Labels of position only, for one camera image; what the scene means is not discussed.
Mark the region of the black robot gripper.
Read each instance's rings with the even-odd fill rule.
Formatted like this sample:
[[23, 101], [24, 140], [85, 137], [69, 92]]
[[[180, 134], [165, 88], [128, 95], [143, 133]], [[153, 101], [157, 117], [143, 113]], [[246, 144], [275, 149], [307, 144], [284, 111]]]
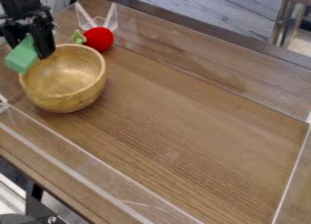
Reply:
[[11, 48], [31, 34], [39, 58], [49, 57], [56, 50], [49, 7], [40, 0], [0, 0], [0, 6], [4, 10], [0, 14], [0, 36], [5, 37]]

